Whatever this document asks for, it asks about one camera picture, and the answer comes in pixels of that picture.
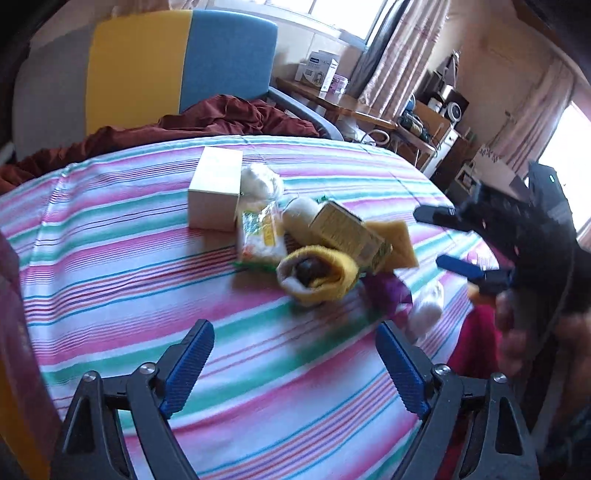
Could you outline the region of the person's right hand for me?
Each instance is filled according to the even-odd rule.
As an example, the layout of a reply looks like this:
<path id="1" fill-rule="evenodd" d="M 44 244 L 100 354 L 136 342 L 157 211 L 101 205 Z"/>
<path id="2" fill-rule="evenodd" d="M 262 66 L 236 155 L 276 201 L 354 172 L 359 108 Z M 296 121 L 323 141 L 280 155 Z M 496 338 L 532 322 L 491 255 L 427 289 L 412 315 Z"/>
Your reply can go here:
<path id="1" fill-rule="evenodd" d="M 530 334 L 515 325 L 509 292 L 495 300 L 495 326 L 501 335 L 497 345 L 499 369 L 508 377 L 516 377 L 526 367 Z M 558 427 L 590 404 L 590 311 L 563 315 L 553 333 L 558 341 L 558 355 L 557 373 L 551 380 L 551 386 L 557 388 L 552 425 Z"/>

